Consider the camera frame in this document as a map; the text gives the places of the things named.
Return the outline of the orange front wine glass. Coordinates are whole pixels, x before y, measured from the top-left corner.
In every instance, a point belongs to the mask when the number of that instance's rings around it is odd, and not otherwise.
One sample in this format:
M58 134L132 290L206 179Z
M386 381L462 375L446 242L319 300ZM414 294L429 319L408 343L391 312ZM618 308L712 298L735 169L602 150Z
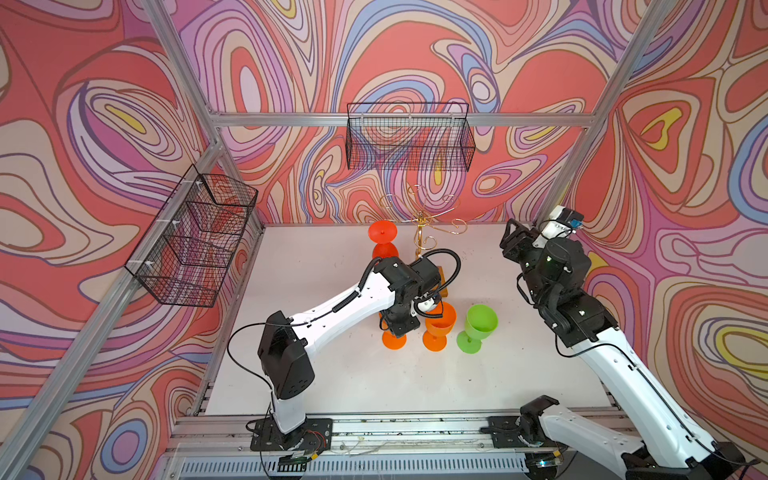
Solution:
M407 343L407 335L397 336L393 334L388 327L382 330L381 341L389 350L400 350Z

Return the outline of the orange wine glass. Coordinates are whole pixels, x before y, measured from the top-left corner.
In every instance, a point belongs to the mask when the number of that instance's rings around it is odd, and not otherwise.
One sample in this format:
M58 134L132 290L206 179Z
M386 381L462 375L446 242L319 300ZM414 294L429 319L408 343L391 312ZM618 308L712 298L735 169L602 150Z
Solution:
M430 314L437 315L437 318L425 319L426 332L422 342L428 350L439 352L447 346L447 337L456 323L457 314L455 308L445 301L430 311Z
M407 335L397 336L393 334L388 327L382 330L381 341L389 350L400 350L407 343Z

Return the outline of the green wine glass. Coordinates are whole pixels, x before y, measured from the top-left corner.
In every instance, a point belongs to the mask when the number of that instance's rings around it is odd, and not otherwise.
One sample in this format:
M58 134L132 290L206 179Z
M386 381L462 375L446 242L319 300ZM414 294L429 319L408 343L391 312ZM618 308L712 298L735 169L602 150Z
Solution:
M456 338L458 348L466 354L478 353L483 341L495 332L499 324L497 313L489 306L476 304L469 308L464 330Z

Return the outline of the red wine glass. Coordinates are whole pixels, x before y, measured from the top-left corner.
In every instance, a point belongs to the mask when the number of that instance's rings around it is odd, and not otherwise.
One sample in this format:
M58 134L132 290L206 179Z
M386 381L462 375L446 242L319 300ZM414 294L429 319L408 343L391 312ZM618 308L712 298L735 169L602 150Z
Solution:
M372 223L368 228L368 237L375 244L372 257L398 257L399 251L394 245L397 233L397 226L391 221L379 220Z

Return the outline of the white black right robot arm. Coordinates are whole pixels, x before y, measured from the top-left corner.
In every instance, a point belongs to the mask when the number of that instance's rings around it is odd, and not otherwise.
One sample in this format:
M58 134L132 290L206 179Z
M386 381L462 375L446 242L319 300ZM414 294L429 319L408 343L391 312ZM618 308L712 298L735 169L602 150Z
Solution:
M623 479L744 478L757 462L693 420L635 353L611 312L584 291L591 261L570 233L546 237L510 220L499 246L519 265L518 291L553 332L557 354L582 360L637 433L609 429L542 395L520 409L520 440L565 444Z

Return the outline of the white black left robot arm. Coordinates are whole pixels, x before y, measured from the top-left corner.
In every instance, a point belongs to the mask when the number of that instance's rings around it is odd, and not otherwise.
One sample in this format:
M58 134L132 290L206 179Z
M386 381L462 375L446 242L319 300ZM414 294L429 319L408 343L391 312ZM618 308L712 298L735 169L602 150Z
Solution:
M401 338L437 316L442 291L458 277L462 260L448 248L424 253L411 263L373 258L360 281L330 300L292 316L278 310L250 327L262 329L257 347L261 373L235 364L268 385L266 418L282 435L306 421L303 393L315 380L312 360L339 335L378 315L385 331Z

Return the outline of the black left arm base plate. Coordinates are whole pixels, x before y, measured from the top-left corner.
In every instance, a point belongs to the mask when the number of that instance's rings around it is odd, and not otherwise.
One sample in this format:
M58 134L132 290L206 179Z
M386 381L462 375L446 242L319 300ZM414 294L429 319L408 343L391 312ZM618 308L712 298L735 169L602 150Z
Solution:
M307 418L296 429L283 433L274 419L265 417L246 423L251 434L250 450L254 452L322 453L331 447L333 420Z

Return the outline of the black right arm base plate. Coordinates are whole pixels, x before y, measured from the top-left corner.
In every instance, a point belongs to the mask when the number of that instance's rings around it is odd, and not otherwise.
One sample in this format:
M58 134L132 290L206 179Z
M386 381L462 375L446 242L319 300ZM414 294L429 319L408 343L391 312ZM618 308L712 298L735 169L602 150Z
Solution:
M500 448L554 448L537 418L530 416L491 416L488 424L479 429L491 437L493 446Z

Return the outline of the aluminium front rail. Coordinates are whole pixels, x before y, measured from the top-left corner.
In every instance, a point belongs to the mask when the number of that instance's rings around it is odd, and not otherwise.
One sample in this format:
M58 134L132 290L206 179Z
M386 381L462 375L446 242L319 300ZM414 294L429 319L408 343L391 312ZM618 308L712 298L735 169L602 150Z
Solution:
M159 479L525 478L533 466L569 477L583 454L563 441L516 446L490 431L492 411L333 414L329 444L303 466L297 453L258 453L251 416L180 420Z

